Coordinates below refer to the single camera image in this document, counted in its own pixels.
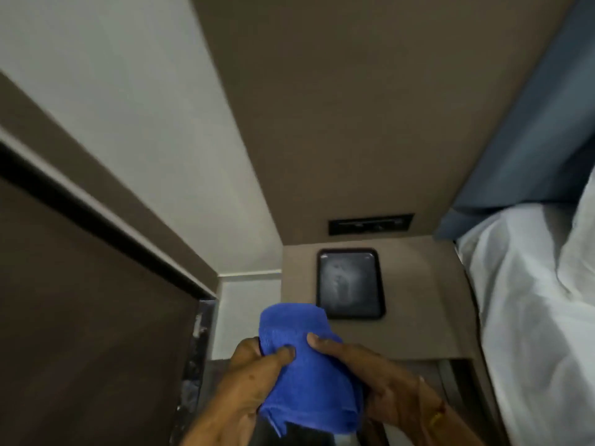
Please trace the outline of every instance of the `white duvet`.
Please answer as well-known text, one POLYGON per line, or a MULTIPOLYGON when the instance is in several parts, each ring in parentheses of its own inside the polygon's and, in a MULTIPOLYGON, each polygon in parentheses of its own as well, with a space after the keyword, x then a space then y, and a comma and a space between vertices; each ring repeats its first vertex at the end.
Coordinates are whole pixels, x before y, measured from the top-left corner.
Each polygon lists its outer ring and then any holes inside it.
POLYGON ((567 297, 556 261, 571 213, 526 204, 457 242, 511 442, 595 446, 595 307, 567 297))

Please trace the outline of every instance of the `mattress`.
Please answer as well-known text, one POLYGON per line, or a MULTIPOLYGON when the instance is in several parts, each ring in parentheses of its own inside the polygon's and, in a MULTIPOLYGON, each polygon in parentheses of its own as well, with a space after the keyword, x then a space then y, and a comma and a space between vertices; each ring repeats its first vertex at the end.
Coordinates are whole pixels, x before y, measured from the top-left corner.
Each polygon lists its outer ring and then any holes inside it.
POLYGON ((457 242, 514 445, 595 445, 595 307, 570 300, 556 277, 571 224, 566 207, 525 204, 457 242))

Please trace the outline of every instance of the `dark brown panel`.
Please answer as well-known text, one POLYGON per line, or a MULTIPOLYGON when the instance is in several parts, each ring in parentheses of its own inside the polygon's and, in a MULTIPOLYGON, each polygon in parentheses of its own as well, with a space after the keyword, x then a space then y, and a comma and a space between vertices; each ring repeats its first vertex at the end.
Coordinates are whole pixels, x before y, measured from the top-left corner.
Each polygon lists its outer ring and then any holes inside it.
POLYGON ((197 300, 0 179, 0 444, 167 444, 197 300))
POLYGON ((3 128, 138 230, 201 283, 212 291, 217 290, 217 273, 1 72, 0 100, 3 128))
POLYGON ((193 1, 277 229, 301 244, 400 213, 431 233, 573 0, 193 1))

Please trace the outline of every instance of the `brown door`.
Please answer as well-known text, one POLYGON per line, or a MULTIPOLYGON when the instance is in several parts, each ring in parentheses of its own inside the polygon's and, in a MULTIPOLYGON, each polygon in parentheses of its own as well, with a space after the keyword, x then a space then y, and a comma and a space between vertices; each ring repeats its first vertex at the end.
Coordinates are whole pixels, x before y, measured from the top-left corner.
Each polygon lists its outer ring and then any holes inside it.
POLYGON ((0 444, 167 445, 197 304, 0 178, 0 444))

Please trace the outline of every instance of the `blue cloth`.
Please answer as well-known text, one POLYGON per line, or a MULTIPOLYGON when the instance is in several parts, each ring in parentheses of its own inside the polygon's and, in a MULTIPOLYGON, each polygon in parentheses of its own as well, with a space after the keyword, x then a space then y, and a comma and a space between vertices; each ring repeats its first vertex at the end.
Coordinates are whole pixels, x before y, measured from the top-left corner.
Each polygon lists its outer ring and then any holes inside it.
POLYGON ((279 436, 286 422, 332 434, 350 434, 359 427, 363 395, 361 383, 332 357, 312 349, 306 335, 341 341, 331 331, 322 308, 311 304, 280 303, 264 310, 258 329, 264 355, 284 345, 296 349, 260 408, 279 436))

